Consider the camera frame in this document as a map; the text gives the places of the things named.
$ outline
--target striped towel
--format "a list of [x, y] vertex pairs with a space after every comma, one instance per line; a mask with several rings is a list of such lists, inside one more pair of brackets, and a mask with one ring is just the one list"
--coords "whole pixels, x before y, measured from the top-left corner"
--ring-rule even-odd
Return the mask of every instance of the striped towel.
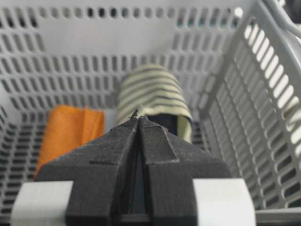
[[191, 142], [192, 117], [178, 80], [160, 65], [143, 65], [121, 84], [117, 124], [126, 122], [138, 109], [138, 116], [171, 114], [177, 117], [177, 136]]

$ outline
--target white basket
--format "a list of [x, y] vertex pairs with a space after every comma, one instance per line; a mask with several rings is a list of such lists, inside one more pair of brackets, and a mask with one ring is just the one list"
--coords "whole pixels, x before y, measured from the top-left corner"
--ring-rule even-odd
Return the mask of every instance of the white basket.
[[[301, 97], [300, 49], [292, 49], [300, 45], [291, 33], [301, 35], [266, 2], [3, 0], [0, 215], [10, 216], [20, 185], [33, 178], [49, 110], [114, 111], [119, 82], [145, 63], [178, 78], [194, 144], [245, 178], [257, 209], [300, 206], [300, 137], [293, 144], [297, 128], [287, 129], [283, 101]], [[274, 74], [288, 85], [270, 86]], [[279, 105], [285, 92], [292, 96]]]

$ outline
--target orange towel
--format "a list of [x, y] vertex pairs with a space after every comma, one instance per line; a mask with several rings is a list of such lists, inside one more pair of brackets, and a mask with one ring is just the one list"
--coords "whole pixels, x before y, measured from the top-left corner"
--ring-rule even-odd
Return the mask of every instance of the orange towel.
[[68, 153], [104, 133], [103, 111], [57, 106], [48, 118], [36, 174], [45, 163]]

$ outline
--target ventilation hole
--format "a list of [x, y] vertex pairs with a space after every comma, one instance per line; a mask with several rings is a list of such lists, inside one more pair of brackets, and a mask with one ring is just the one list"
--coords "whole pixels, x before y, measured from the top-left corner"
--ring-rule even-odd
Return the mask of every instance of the ventilation hole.
[[63, 16], [66, 18], [70, 17], [70, 10], [68, 8], [63, 8]]
[[54, 79], [52, 77], [49, 77], [48, 80], [49, 80], [49, 84], [50, 84], [51, 89], [53, 91], [56, 91]]
[[202, 50], [203, 50], [203, 51], [207, 51], [207, 50], [208, 50], [210, 40], [211, 40], [210, 34], [206, 35], [205, 40], [204, 40], [204, 43], [203, 43], [203, 46], [202, 46]]
[[10, 214], [11, 213], [11, 208], [4, 208], [1, 210], [2, 214]]
[[13, 38], [14, 38], [14, 41], [15, 41], [18, 51], [23, 52], [23, 47], [22, 47], [19, 36], [17, 34], [14, 34]]
[[173, 8], [169, 8], [167, 10], [167, 17], [168, 18], [173, 18], [174, 17], [174, 9]]
[[193, 61], [194, 61], [194, 56], [190, 56], [188, 58], [188, 62], [187, 62], [187, 66], [186, 66], [186, 70], [187, 71], [191, 71], [192, 70]]
[[5, 45], [6, 49], [7, 49], [7, 51], [8, 51], [8, 52], [12, 52], [13, 49], [12, 49], [12, 47], [11, 47], [11, 44], [10, 44], [10, 42], [9, 42], [9, 40], [8, 40], [7, 35], [3, 34], [3, 35], [2, 35], [2, 39], [3, 39], [4, 45]]
[[29, 34], [24, 34], [24, 38], [25, 38], [26, 46], [27, 46], [28, 50], [32, 52], [33, 44], [32, 44], [32, 40], [31, 40]]
[[281, 77], [281, 75], [283, 74], [283, 66], [279, 65], [278, 68], [275, 70], [275, 72], [273, 73], [273, 75], [271, 76], [271, 79], [269, 81], [269, 86], [271, 88], [274, 88], [274, 86], [276, 85], [277, 81], [279, 80], [279, 78]]
[[208, 15], [208, 9], [204, 8], [201, 12], [200, 19], [198, 20], [199, 27], [205, 26], [207, 15]]
[[137, 58], [136, 56], [132, 56], [131, 68], [132, 70], [137, 67]]
[[15, 24], [8, 8], [4, 8], [4, 16], [6, 18], [9, 27], [13, 28]]
[[32, 8], [28, 8], [28, 16], [32, 27], [38, 27], [37, 19]]
[[197, 9], [196, 8], [192, 8], [190, 10], [190, 15], [189, 15], [189, 19], [188, 19], [188, 27], [192, 27], [195, 24], [195, 17], [197, 14]]
[[117, 69], [117, 57], [116, 56], [113, 56], [112, 57], [112, 70], [114, 71], [114, 72], [116, 72], [118, 69]]
[[89, 101], [89, 106], [93, 108], [95, 105], [94, 105], [93, 97], [91, 95], [88, 96], [88, 101]]
[[182, 27], [183, 26], [185, 13], [186, 13], [186, 10], [184, 8], [181, 8], [180, 11], [179, 11], [178, 19], [177, 19], [177, 26], [178, 27]]
[[199, 56], [196, 64], [196, 71], [200, 71], [203, 68], [204, 56]]
[[156, 63], [156, 56], [155, 56], [155, 55], [151, 55], [150, 58], [151, 58], [151, 59], [150, 59], [150, 62], [151, 62], [152, 64], [155, 64], [155, 63]]
[[30, 68], [30, 66], [29, 66], [28, 60], [27, 60], [25, 57], [22, 57], [22, 62], [23, 62], [23, 65], [24, 65], [25, 70], [26, 70], [28, 73], [32, 72], [32, 71], [31, 71], [31, 68]]
[[44, 51], [45, 51], [45, 48], [44, 48], [44, 44], [43, 44], [41, 35], [40, 35], [40, 34], [35, 34], [35, 38], [36, 38], [36, 41], [37, 41], [39, 50], [40, 50], [41, 52], [44, 52]]
[[123, 8], [121, 10], [121, 15], [122, 15], [122, 17], [127, 18], [128, 17], [128, 9], [127, 8]]
[[29, 89], [28, 89], [28, 86], [27, 86], [27, 84], [26, 84], [25, 79], [20, 79], [20, 82], [21, 82], [21, 84], [22, 84], [22, 86], [23, 86], [23, 89], [24, 89], [26, 92], [28, 92]]
[[286, 87], [287, 84], [288, 84], [288, 76], [285, 74], [274, 89], [273, 94], [275, 98], [279, 97], [280, 93], [283, 91], [283, 89]]
[[239, 21], [240, 21], [240, 19], [241, 19], [241, 17], [243, 16], [243, 10], [242, 10], [242, 8], [240, 8], [240, 7], [237, 7], [237, 8], [235, 8], [234, 9], [234, 19], [233, 19], [233, 21], [232, 21], [232, 23], [231, 23], [231, 27], [232, 28], [237, 28], [237, 26], [238, 26], [238, 23], [239, 23]]
[[282, 94], [281, 97], [278, 100], [278, 107], [283, 108], [288, 100], [293, 95], [293, 87], [290, 85]]
[[40, 65], [39, 65], [39, 62], [38, 62], [38, 59], [36, 58], [36, 57], [32, 57], [32, 62], [33, 62], [33, 66], [34, 66], [34, 68], [35, 68], [35, 70], [37, 71], [37, 72], [41, 72], [41, 67], [40, 67]]
[[70, 67], [69, 67], [69, 61], [68, 58], [66, 56], [63, 57], [63, 66], [66, 72], [70, 71]]
[[264, 37], [265, 37], [265, 33], [264, 33], [263, 30], [261, 30], [261, 31], [259, 32], [259, 35], [257, 36], [257, 38], [256, 38], [256, 40], [255, 40], [255, 43], [253, 44], [252, 51], [253, 51], [254, 54], [257, 53], [257, 51], [258, 51], [258, 49], [259, 49], [259, 47], [260, 47], [260, 45], [261, 45], [261, 43], [262, 43]]
[[286, 174], [284, 174], [280, 180], [281, 184], [283, 185], [286, 181], [292, 179], [294, 176], [296, 176], [296, 169], [292, 169]]
[[108, 58], [106, 56], [103, 56], [103, 71], [108, 71]]
[[184, 56], [180, 56], [179, 62], [178, 62], [178, 67], [177, 67], [178, 71], [182, 70], [183, 64], [184, 64]]
[[42, 58], [42, 60], [43, 60], [43, 64], [44, 64], [45, 70], [46, 70], [47, 72], [50, 72], [50, 66], [49, 66], [48, 59], [44, 56], [44, 57]]
[[171, 55], [169, 57], [169, 63], [168, 63], [168, 69], [171, 71], [174, 69], [174, 60], [175, 60], [174, 55]]
[[39, 81], [40, 81], [40, 84], [41, 84], [41, 87], [44, 91], [47, 91], [47, 87], [46, 87], [46, 83], [45, 83], [45, 80], [44, 78], [39, 78]]
[[275, 55], [264, 73], [266, 79], [270, 78], [275, 68], [277, 67], [278, 62], [279, 62], [279, 58]]
[[301, 198], [288, 204], [288, 208], [300, 207], [300, 206], [301, 206]]
[[105, 90], [108, 90], [109, 88], [109, 80], [108, 80], [108, 77], [104, 77], [103, 78], [103, 87]]
[[193, 44], [192, 44], [192, 50], [193, 51], [196, 51], [198, 49], [199, 41], [200, 41], [200, 35], [196, 34], [195, 37], [194, 37]]
[[20, 107], [19, 107], [16, 99], [14, 99], [13, 97], [11, 97], [10, 100], [11, 100], [13, 106], [15, 107], [15, 109], [20, 110]]
[[274, 55], [274, 48], [271, 46], [261, 61], [260, 66], [263, 70], [266, 69], [266, 67], [273, 55]]
[[98, 77], [94, 78], [94, 83], [95, 83], [95, 89], [100, 90], [100, 80]]
[[264, 184], [267, 180], [271, 179], [272, 176], [272, 172], [267, 173], [266, 175], [260, 178], [260, 183]]
[[144, 15], [146, 18], [151, 18], [151, 8], [146, 8]]
[[122, 56], [121, 58], [121, 70], [126, 71], [127, 70], [127, 57]]
[[211, 16], [211, 19], [210, 19], [210, 26], [211, 27], [216, 26], [216, 22], [217, 22], [217, 19], [219, 17], [219, 14], [220, 14], [220, 10], [218, 8], [214, 9], [214, 11], [212, 13], [212, 16]]
[[51, 8], [51, 15], [54, 18], [58, 18], [58, 10], [57, 10], [57, 8]]
[[46, 10], [44, 8], [39, 8], [39, 13], [42, 18], [47, 17]]
[[36, 81], [33, 78], [30, 78], [30, 83], [32, 85], [32, 89], [36, 92], [39, 91]]
[[156, 17], [157, 18], [162, 18], [162, 16], [163, 16], [163, 9], [162, 8], [158, 8], [156, 10]]
[[60, 72], [60, 66], [59, 66], [58, 60], [57, 60], [57, 58], [56, 58], [55, 56], [52, 57], [52, 61], [53, 61], [55, 70], [56, 70], [57, 72]]
[[271, 148], [274, 148], [274, 146], [283, 138], [283, 132], [281, 131], [270, 143]]
[[2, 116], [0, 115], [0, 121], [4, 124], [5, 123], [5, 121], [4, 121], [4, 119], [2, 118]]
[[88, 72], [89, 71], [88, 58], [86, 56], [83, 56], [82, 60], [83, 60], [83, 65], [84, 65], [84, 71]]
[[265, 188], [265, 189], [263, 190], [263, 195], [269, 194], [269, 193], [270, 193], [271, 191], [273, 191], [275, 188], [276, 188], [275, 183], [269, 185], [267, 188]]
[[71, 77], [67, 77], [67, 82], [68, 82], [69, 89], [72, 91], [73, 87], [74, 87], [72, 78]]
[[221, 42], [222, 42], [222, 36], [220, 34], [218, 34], [216, 36], [215, 41], [214, 41], [213, 46], [212, 46], [212, 51], [213, 52], [216, 52], [216, 51], [219, 50]]
[[90, 18], [94, 17], [94, 11], [92, 8], [87, 8], [87, 16]]
[[165, 66], [165, 56], [164, 55], [162, 55], [160, 57], [160, 65]]
[[3, 85], [4, 89], [5, 89], [5, 91], [7, 91], [8, 93], [11, 92], [10, 88], [8, 87], [8, 84], [6, 83], [5, 80], [2, 80], [2, 85]]
[[111, 13], [111, 17], [113, 17], [113, 18], [117, 17], [117, 10], [116, 10], [116, 8], [111, 8], [110, 13]]
[[141, 56], [140, 62], [142, 65], [146, 64], [146, 62], [147, 62], [146, 56]]
[[48, 104], [48, 108], [53, 108], [54, 107], [49, 96], [46, 96], [46, 101], [47, 101], [47, 104]]
[[80, 95], [79, 99], [80, 99], [81, 106], [87, 105], [86, 102], [85, 102], [85, 97], [83, 95]]
[[300, 191], [300, 183], [294, 184], [293, 186], [286, 189], [284, 192], [284, 197], [286, 198], [292, 194], [295, 194], [298, 191]]
[[135, 18], [138, 18], [140, 16], [140, 9], [139, 8], [134, 8], [133, 16]]
[[211, 71], [211, 67], [212, 67], [212, 65], [214, 65], [213, 62], [214, 62], [213, 56], [209, 56], [208, 60], [207, 60], [207, 63], [205, 65], [205, 68], [204, 68], [204, 70], [206, 72], [210, 72]]
[[20, 102], [21, 102], [23, 108], [28, 109], [28, 105], [27, 105], [26, 101], [24, 100], [24, 98], [19, 97], [19, 99], [20, 99]]
[[1, 108], [1, 110], [2, 110], [2, 112], [3, 112], [3, 114], [4, 114], [4, 116], [7, 118], [8, 117], [8, 114], [6, 113], [6, 111], [4, 110], [4, 108], [1, 106], [0, 107]]
[[44, 102], [40, 96], [37, 96], [38, 103], [41, 108], [45, 108]]
[[23, 12], [21, 11], [21, 9], [16, 8], [15, 11], [16, 11], [16, 15], [17, 15], [18, 22], [19, 22], [20, 26], [21, 27], [26, 27], [24, 15], [23, 15]]
[[183, 40], [182, 50], [186, 51], [190, 41], [190, 34], [186, 33]]
[[278, 201], [279, 201], [278, 196], [274, 196], [273, 198], [271, 198], [270, 200], [268, 200], [266, 202], [266, 206], [269, 207], [269, 206], [271, 206], [273, 204], [276, 204]]
[[80, 8], [75, 8], [75, 16], [78, 18], [82, 17], [82, 12]]
[[228, 19], [230, 18], [231, 15], [231, 9], [226, 9], [222, 15], [222, 19], [221, 19], [221, 27], [225, 27], [228, 23]]
[[178, 49], [179, 41], [180, 41], [180, 34], [177, 33], [177, 34], [174, 35], [174, 40], [173, 40], [173, 44], [172, 44], [172, 49], [173, 50]]
[[82, 82], [81, 82], [80, 77], [77, 77], [77, 78], [76, 78], [76, 82], [77, 82], [77, 87], [78, 87], [78, 89], [79, 89], [80, 91], [82, 91], [82, 90], [83, 90], [83, 87], [82, 87]]
[[104, 8], [100, 8], [98, 10], [98, 15], [99, 15], [99, 17], [104, 18], [105, 17], [105, 9]]
[[73, 67], [76, 72], [79, 72], [79, 61], [76, 56], [72, 57]]
[[[30, 142], [30, 139], [25, 139], [25, 141], [18, 139], [18, 142]], [[15, 157], [26, 157], [27, 156], [27, 152], [17, 152], [14, 154]]]
[[89, 77], [86, 77], [86, 84], [87, 84], [87, 90], [91, 90], [92, 85], [91, 85], [91, 80]]
[[57, 105], [60, 105], [60, 104], [61, 104], [60, 98], [59, 98], [58, 96], [54, 96], [54, 98], [55, 98], [55, 103], [56, 103]]
[[9, 65], [8, 65], [7, 60], [4, 59], [4, 58], [2, 58], [2, 59], [1, 59], [1, 62], [2, 62], [2, 64], [3, 64], [4, 70], [6, 71], [6, 73], [10, 74], [10, 73], [11, 73], [11, 69], [10, 69], [10, 67], [9, 67]]

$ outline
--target black stripe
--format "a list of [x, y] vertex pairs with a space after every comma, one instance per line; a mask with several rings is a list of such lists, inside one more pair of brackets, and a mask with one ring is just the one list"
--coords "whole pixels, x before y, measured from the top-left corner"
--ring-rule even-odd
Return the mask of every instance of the black stripe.
[[166, 78], [166, 79], [169, 79], [169, 80], [171, 80], [171, 81], [174, 81], [179, 87], [181, 87], [177, 81], [175, 81], [174, 79], [172, 79], [172, 78], [170, 78], [170, 77], [168, 77], [168, 76], [165, 76], [165, 75], [155, 75], [155, 76], [151, 76], [151, 77], [149, 77], [149, 78], [141, 78], [141, 79], [138, 80], [138, 81], [131, 82], [131, 83], [125, 85], [125, 86], [121, 86], [121, 88], [122, 88], [122, 89], [126, 89], [126, 88], [132, 86], [133, 84], [139, 84], [139, 83], [144, 82], [144, 81], [147, 81], [147, 80], [158, 79], [158, 78]]
[[151, 89], [150, 91], [148, 91], [146, 93], [142, 93], [140, 96], [133, 96], [131, 99], [129, 99], [128, 101], [126, 101], [125, 103], [120, 105], [119, 109], [122, 109], [124, 107], [124, 105], [128, 105], [131, 102], [135, 102], [136, 100], [139, 100], [140, 98], [145, 97], [146, 95], [149, 95], [149, 94], [157, 92], [157, 91], [167, 91], [169, 93], [176, 93], [176, 94], [182, 95], [181, 93], [178, 93], [176, 91], [171, 91], [171, 90], [164, 89], [164, 88], [154, 88], [154, 89]]
[[[142, 105], [144, 105], [144, 104], [146, 104], [146, 103], [148, 103], [148, 102], [150, 102], [151, 100], [156, 99], [156, 98], [158, 98], [158, 99], [177, 100], [177, 101], [180, 101], [180, 102], [182, 102], [182, 103], [184, 103], [184, 104], [186, 105], [185, 101], [179, 100], [179, 99], [177, 99], [177, 98], [169, 98], [169, 97], [161, 97], [161, 96], [155, 96], [155, 97], [152, 97], [152, 98], [150, 98], [150, 99], [144, 101], [144, 102], [142, 103]], [[161, 105], [161, 106], [181, 106], [181, 105], [169, 105], [169, 104], [155, 104], [155, 105]], [[124, 114], [123, 114], [121, 117], [119, 117], [117, 120], [119, 121], [120, 119], [123, 119], [124, 117], [126, 117], [126, 116], [129, 115], [130, 113], [134, 112], [134, 110], [135, 110], [138, 106], [139, 106], [139, 104], [135, 105], [135, 107], [133, 107], [132, 109], [130, 109], [129, 111], [127, 111], [126, 113], [124, 113]], [[185, 106], [185, 107], [181, 106], [181, 108], [183, 108], [183, 109], [185, 109], [185, 110], [187, 110], [187, 111], [189, 112], [187, 106]]]
[[[175, 87], [179, 91], [179, 93], [182, 95], [182, 90], [179, 89], [179, 87], [175, 86], [174, 83], [160, 82], [160, 84], [167, 85], [167, 86], [170, 85], [172, 87]], [[123, 93], [122, 96], [127, 96], [127, 95], [129, 95], [130, 92], [137, 92], [137, 91], [139, 91], [141, 89], [144, 89], [144, 88], [147, 88], [147, 87], [150, 87], [150, 86], [153, 86], [153, 85], [158, 85], [158, 82], [147, 83], [144, 86], [141, 86], [141, 87], [138, 87], [138, 88], [136, 88], [134, 90], [129, 90], [129, 91]]]

